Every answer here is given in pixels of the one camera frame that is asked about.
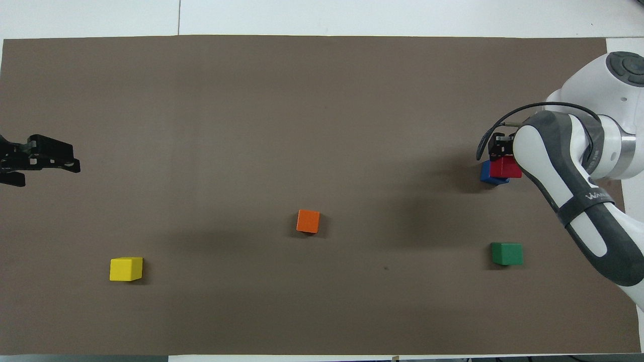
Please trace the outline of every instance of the white floor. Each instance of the white floor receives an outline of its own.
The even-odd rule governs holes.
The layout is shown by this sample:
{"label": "white floor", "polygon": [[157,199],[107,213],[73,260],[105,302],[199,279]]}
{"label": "white floor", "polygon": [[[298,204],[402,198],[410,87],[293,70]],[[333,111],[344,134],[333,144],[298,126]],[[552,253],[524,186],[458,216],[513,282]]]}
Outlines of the white floor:
{"label": "white floor", "polygon": [[[0,39],[185,34],[606,37],[622,38],[607,39],[608,51],[644,54],[644,5],[635,0],[0,0]],[[624,181],[623,192],[627,213],[644,221],[644,173]],[[258,360],[202,357],[199,361]],[[289,361],[371,357],[290,356]]]}

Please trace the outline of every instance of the brown mat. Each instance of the brown mat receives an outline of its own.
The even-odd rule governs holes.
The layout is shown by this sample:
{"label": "brown mat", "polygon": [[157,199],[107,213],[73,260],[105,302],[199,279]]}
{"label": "brown mat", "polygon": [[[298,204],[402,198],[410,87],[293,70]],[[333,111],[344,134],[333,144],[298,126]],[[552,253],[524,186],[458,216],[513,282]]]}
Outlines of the brown mat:
{"label": "brown mat", "polygon": [[[6,41],[1,133],[80,174],[3,186],[0,354],[637,352],[634,304],[479,137],[603,39]],[[613,187],[620,197],[619,184]],[[298,209],[323,214],[294,230]],[[525,265],[491,263],[491,242]],[[144,279],[108,280],[143,256]]]}

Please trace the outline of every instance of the orange cube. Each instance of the orange cube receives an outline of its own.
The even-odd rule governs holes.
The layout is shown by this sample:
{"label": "orange cube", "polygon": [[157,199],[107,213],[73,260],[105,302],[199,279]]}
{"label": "orange cube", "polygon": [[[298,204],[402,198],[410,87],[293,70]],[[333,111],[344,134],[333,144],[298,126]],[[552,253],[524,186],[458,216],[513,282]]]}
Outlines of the orange cube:
{"label": "orange cube", "polygon": [[297,231],[304,233],[317,233],[320,224],[319,211],[300,210],[298,212],[298,226],[295,228]]}

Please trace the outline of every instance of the black strap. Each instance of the black strap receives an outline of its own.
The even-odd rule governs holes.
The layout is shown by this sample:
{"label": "black strap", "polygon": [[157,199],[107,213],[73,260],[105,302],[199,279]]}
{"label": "black strap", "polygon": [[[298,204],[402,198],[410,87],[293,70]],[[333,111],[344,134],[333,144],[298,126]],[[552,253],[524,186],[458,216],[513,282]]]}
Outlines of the black strap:
{"label": "black strap", "polygon": [[590,206],[603,204],[604,202],[615,204],[615,200],[608,195],[606,190],[601,187],[593,187],[583,193],[574,195],[570,200],[566,201],[557,211],[557,217],[559,217],[559,221],[562,222],[563,226],[566,226]]}

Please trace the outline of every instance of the yellow cube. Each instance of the yellow cube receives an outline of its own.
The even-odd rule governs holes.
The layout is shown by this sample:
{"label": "yellow cube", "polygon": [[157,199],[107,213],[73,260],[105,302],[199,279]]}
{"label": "yellow cube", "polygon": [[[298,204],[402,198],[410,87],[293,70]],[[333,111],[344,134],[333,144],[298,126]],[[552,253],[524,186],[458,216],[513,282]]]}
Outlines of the yellow cube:
{"label": "yellow cube", "polygon": [[143,275],[143,258],[116,258],[109,261],[109,280],[133,281]]}

